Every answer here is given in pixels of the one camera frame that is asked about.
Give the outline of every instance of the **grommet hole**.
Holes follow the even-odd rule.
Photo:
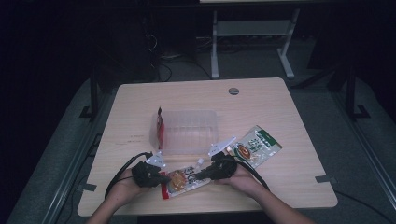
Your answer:
[[[228,93],[230,93],[231,95],[237,95],[239,94],[239,90],[237,88],[232,87],[228,90]]]

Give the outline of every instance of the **black device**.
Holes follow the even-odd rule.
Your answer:
[[[265,183],[262,177],[248,163],[237,161],[233,156],[225,155],[222,152],[214,155],[211,160],[212,164],[203,169],[200,173],[195,174],[195,178],[198,180],[205,178],[210,178],[212,180],[230,178],[235,173],[237,165],[240,164],[251,172],[253,176],[269,190],[267,183]]]
[[[121,181],[120,179],[121,174],[128,168],[129,165],[132,164],[137,158],[141,156],[146,156],[146,159],[150,158],[153,156],[151,152],[143,152],[138,154],[135,157],[132,157],[130,160],[128,160],[122,167],[121,169],[117,172],[117,174],[113,177],[113,179],[110,181],[110,183],[107,186],[105,197],[107,197],[107,194],[110,192],[111,188],[113,186]],[[170,181],[170,178],[164,175],[161,175],[159,172],[161,171],[160,167],[147,164],[144,161],[140,161],[135,167],[132,168],[131,172],[131,178],[134,179],[134,182],[139,186],[140,188],[148,187],[148,188],[153,188],[157,187],[161,183],[167,183]]]

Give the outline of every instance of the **snack wrapper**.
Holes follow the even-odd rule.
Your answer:
[[[162,175],[166,175],[171,178],[166,184],[161,184],[163,199],[170,199],[176,197],[179,194],[187,191],[200,188],[210,182],[210,179],[197,180],[195,174],[200,170],[193,166],[188,166],[183,169],[175,170],[170,173],[162,172]]]
[[[158,117],[157,117],[157,138],[158,138],[158,149],[163,149],[163,132],[165,130],[165,125],[163,124],[163,117],[161,113],[163,110],[161,108],[158,109]]]
[[[253,168],[274,156],[282,146],[264,129],[256,125],[227,151],[240,161],[247,161]]]

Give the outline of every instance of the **hand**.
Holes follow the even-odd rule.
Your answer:
[[[86,223],[108,223],[111,216],[122,206],[130,203],[137,195],[147,192],[150,188],[140,188],[132,178],[131,169],[125,170],[113,188],[111,188],[105,200],[100,204]]]
[[[276,224],[315,223],[278,199],[273,193],[263,187],[248,170],[239,164],[233,176],[228,179],[216,180],[215,183],[228,184],[235,189],[245,192],[247,196],[254,199],[260,205],[267,216]]]
[[[131,169],[126,169],[119,180],[105,199],[105,201],[113,202],[118,208],[130,203],[135,196],[150,190],[150,188],[140,188],[136,185],[132,178]]]
[[[233,176],[227,179],[215,180],[215,184],[231,185],[233,188],[246,193],[250,197],[254,189],[262,188],[262,185],[256,181],[253,175],[239,164]]]

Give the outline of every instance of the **right hand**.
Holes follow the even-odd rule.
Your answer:
[[[233,176],[226,179],[215,180],[215,184],[231,185],[233,188],[246,193],[250,197],[255,189],[263,188],[253,175],[239,164]]]

